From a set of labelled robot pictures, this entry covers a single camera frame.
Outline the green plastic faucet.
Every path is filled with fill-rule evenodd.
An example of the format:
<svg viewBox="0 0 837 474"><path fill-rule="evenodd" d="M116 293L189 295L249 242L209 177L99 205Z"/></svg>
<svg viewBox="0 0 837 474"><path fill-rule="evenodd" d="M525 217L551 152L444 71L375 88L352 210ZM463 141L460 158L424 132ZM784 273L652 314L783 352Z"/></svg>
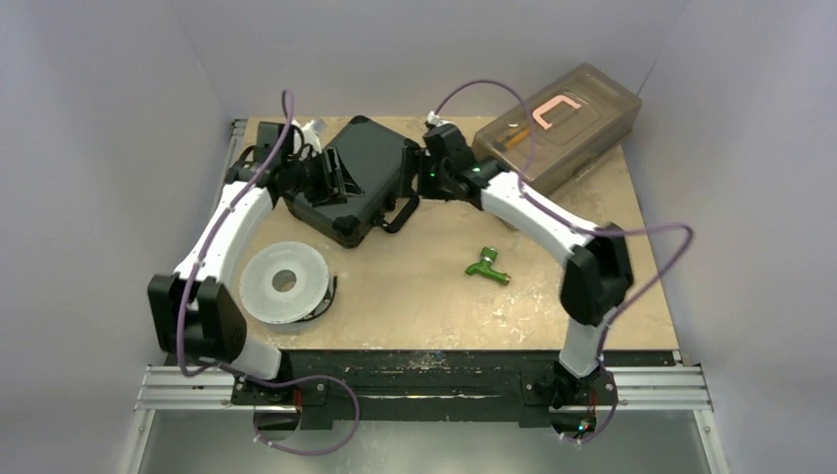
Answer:
<svg viewBox="0 0 837 474"><path fill-rule="evenodd" d="M497 258L497 250L494 247L483 247L478 261L469 265L464 271L466 276L481 276L495 281L501 285L509 285L511 276L493 268Z"/></svg>

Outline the hammer inside box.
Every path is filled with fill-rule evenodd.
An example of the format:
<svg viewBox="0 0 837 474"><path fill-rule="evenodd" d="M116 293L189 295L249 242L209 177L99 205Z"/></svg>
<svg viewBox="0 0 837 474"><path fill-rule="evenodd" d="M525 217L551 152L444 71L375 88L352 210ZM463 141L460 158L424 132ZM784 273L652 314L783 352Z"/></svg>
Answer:
<svg viewBox="0 0 837 474"><path fill-rule="evenodd" d="M507 153L523 143L531 134L530 128L512 128L504 136L495 139L492 145L499 153Z"/></svg>

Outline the translucent plastic storage box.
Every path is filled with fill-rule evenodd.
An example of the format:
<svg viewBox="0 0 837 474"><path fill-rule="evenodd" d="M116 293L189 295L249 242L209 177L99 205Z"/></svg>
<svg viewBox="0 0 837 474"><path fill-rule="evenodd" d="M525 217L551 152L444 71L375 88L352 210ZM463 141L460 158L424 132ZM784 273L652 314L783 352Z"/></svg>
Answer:
<svg viewBox="0 0 837 474"><path fill-rule="evenodd" d="M593 167L633 129L642 99L600 69L582 63L526 100L526 114L516 106L479 129L472 149L479 160L495 158L517 170L542 195ZM513 150L499 153L492 142L512 128L530 128Z"/></svg>

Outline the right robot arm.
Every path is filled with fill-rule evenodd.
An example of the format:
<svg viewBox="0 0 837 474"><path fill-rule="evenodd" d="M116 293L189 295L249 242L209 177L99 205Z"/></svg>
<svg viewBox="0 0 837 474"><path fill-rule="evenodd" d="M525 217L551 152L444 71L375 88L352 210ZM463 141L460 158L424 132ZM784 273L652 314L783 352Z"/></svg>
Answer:
<svg viewBox="0 0 837 474"><path fill-rule="evenodd" d="M554 408L587 396L605 372L606 329L635 278L621 227L598 227L529 188L501 160L477 159L460 128L429 123L417 152L418 192L458 200L522 231L562 268L559 301L567 334L548 394Z"/></svg>

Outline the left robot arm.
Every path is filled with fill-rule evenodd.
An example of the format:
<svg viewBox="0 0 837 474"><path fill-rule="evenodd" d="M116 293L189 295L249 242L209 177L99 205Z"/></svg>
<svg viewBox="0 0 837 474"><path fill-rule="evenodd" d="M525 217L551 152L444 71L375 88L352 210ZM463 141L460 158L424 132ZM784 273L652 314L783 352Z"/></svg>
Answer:
<svg viewBox="0 0 837 474"><path fill-rule="evenodd" d="M288 354L255 338L227 283L257 228L285 193L318 190L340 170L326 158L320 120L304 124L288 118L270 123L266 148L246 148L226 171L220 201L190 253L168 276L148 284L149 304L161 349L175 356L182 376L193 378L218 368L246 382L271 404L280 404L294 387L334 383L351 400L357 397L330 375L291 374Z"/></svg>

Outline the black table front rail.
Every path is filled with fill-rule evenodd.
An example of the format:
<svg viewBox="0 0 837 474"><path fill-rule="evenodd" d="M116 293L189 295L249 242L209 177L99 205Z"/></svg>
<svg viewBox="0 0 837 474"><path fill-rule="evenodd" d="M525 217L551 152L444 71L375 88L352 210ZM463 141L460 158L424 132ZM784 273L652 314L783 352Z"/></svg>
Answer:
<svg viewBox="0 0 837 474"><path fill-rule="evenodd" d="M304 430L336 421L516 423L524 429L594 431L595 410L640 405L680 386L681 367L659 351L604 355L610 368L572 382L556 351L307 351L283 359L279 379L260 385L206 371L193 394L219 389L225 408L287 412Z"/></svg>

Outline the black poker set case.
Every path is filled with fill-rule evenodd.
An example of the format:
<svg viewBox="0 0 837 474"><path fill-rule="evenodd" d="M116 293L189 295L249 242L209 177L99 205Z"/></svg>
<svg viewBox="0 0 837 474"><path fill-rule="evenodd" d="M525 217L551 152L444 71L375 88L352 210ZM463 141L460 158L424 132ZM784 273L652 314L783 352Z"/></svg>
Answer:
<svg viewBox="0 0 837 474"><path fill-rule="evenodd" d="M355 116L328 145L337 149L362 195L315 206L299 193L287 195L285 204L291 215L351 249L384 222L385 213L395 207L396 199L414 196L403 157L406 151L417 150L419 144L371 118Z"/></svg>

